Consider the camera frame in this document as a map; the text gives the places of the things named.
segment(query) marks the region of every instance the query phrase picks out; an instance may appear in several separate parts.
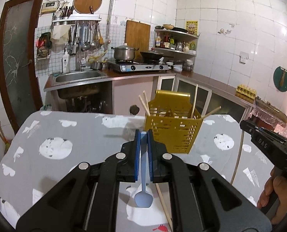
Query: chopstick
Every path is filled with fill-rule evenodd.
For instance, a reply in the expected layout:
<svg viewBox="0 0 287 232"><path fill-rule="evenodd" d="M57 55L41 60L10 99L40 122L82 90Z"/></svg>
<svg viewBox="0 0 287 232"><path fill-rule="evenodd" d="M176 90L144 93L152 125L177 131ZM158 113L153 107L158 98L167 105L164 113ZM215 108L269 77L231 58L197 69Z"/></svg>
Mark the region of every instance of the chopstick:
<svg viewBox="0 0 287 232"><path fill-rule="evenodd" d="M193 101L193 108L192 108L191 118L193 118L194 111L195 111L195 103L196 103L196 98L197 98L197 90L198 90L198 84L196 84L196 88L195 88L195 95L194 95L194 101Z"/></svg>
<svg viewBox="0 0 287 232"><path fill-rule="evenodd" d="M146 91L145 91L145 90L143 91L143 96L144 96L144 99L145 99L145 104L146 104L146 106L147 106L148 109L149 109L149 101L148 101L148 98L147 98L147 95L146 95Z"/></svg>
<svg viewBox="0 0 287 232"><path fill-rule="evenodd" d="M199 120L203 120L204 118L207 118L208 116L210 116L211 114L214 114L215 112L217 112L218 110L221 109L221 106L215 108L214 110L212 110L211 112L209 112L208 114L206 114L205 116L202 116Z"/></svg>
<svg viewBox="0 0 287 232"><path fill-rule="evenodd" d="M159 186L158 183L155 183L155 186L156 186L157 193L159 194L160 201L161 201L161 204L162 204L162 207L163 207L163 210L164 210L166 219L167 219L167 221L168 221L169 227L170 227L171 231L173 231L173 222L171 221L171 218L170 218L168 209L167 209L167 207L166 207L166 204L165 204L165 201L164 201L164 198L163 198L161 189L160 189L160 186Z"/></svg>
<svg viewBox="0 0 287 232"><path fill-rule="evenodd" d="M144 103L143 98L141 97L141 95L139 95L139 100L140 100L142 106L144 107L144 109L146 111L146 114L150 117L151 114L149 112L149 107Z"/></svg>

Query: glass cabinet door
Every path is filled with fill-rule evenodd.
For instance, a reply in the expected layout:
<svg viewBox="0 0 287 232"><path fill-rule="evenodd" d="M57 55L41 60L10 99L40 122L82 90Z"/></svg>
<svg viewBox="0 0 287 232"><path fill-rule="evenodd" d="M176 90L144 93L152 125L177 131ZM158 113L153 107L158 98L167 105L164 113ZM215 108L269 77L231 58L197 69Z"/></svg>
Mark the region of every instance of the glass cabinet door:
<svg viewBox="0 0 287 232"><path fill-rule="evenodd" d="M172 90L173 88L173 78L163 79L161 82L161 90Z"/></svg>
<svg viewBox="0 0 287 232"><path fill-rule="evenodd" d="M193 104L195 88L196 88L195 85L179 80L177 91L189 93L191 95L190 103ZM198 87L195 107L201 115L203 113L208 93L209 93L208 90Z"/></svg>
<svg viewBox="0 0 287 232"><path fill-rule="evenodd" d="M245 112L245 107L236 104L226 98L223 98L215 93L212 93L207 113L209 113L210 111L214 110L219 106L221 106L222 108L215 114L228 114L238 123L241 121L242 116Z"/></svg>
<svg viewBox="0 0 287 232"><path fill-rule="evenodd" d="M173 83L175 81L175 76L162 76L159 77L157 89L158 90L173 90Z"/></svg>

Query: pot lid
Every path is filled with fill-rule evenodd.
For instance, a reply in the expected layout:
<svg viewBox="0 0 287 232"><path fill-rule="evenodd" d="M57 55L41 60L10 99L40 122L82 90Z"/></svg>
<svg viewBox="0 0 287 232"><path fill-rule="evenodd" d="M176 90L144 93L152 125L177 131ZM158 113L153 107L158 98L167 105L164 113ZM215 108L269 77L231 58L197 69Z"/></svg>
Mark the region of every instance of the pot lid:
<svg viewBox="0 0 287 232"><path fill-rule="evenodd" d="M135 51L136 48L133 48L131 46L128 46L127 43L124 43L123 45L120 45L118 47L115 47L115 50L132 50Z"/></svg>

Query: red crab print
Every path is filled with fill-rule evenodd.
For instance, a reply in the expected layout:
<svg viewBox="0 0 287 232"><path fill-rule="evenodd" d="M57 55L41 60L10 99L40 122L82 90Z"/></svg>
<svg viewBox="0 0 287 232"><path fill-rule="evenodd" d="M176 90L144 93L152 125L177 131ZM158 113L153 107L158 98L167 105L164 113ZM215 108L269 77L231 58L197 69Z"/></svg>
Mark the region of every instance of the red crab print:
<svg viewBox="0 0 287 232"><path fill-rule="evenodd" d="M168 232L168 229L166 226L164 226L163 224L161 224L160 226L158 226L157 228L153 229L152 231L155 231L155 230L160 230L162 232Z"/></svg>

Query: table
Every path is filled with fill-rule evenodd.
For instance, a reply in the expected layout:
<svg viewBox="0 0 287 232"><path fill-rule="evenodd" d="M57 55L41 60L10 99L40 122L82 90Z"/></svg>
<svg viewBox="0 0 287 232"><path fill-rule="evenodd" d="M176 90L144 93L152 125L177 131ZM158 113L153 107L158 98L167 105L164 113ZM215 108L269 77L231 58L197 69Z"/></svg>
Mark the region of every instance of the table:
<svg viewBox="0 0 287 232"><path fill-rule="evenodd" d="M0 164L0 211L15 227L23 215L76 165L103 162L120 151L142 129L143 117L39 111L30 115L19 129ZM226 180L233 176L241 130L229 115L211 115L203 122L189 154L177 154L186 163L210 164ZM245 135L234 186L255 203L269 178L272 164ZM169 230L155 185L148 191L154 201L150 208L137 208L136 183L121 183L116 231ZM161 190L170 209L167 184Z"/></svg>

